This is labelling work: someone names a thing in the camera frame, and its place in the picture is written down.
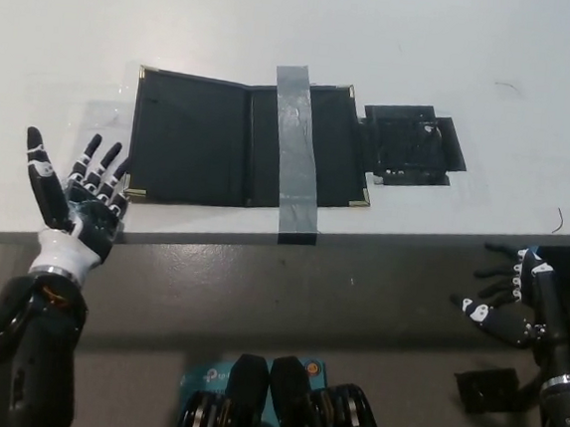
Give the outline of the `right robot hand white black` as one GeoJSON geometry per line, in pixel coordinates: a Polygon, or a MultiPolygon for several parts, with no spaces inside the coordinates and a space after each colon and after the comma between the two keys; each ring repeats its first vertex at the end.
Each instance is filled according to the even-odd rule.
{"type": "Polygon", "coordinates": [[[506,262],[493,268],[475,270],[474,277],[498,277],[499,280],[478,291],[476,298],[451,294],[450,301],[486,334],[509,346],[526,348],[535,339],[534,326],[526,318],[502,312],[500,308],[512,304],[534,308],[538,277],[542,274],[552,276],[554,268],[531,247],[490,242],[483,246],[489,252],[504,256],[506,262]]]}

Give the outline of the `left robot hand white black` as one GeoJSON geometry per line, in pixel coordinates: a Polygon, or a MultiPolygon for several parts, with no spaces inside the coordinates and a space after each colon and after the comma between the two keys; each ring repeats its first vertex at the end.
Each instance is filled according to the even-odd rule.
{"type": "Polygon", "coordinates": [[[121,229],[128,200],[119,183],[128,160],[110,167],[122,150],[115,142],[94,163],[101,145],[101,135],[95,134],[62,180],[38,128],[29,127],[26,136],[29,182],[45,224],[30,272],[62,276],[80,288],[90,271],[106,261],[121,229]]]}

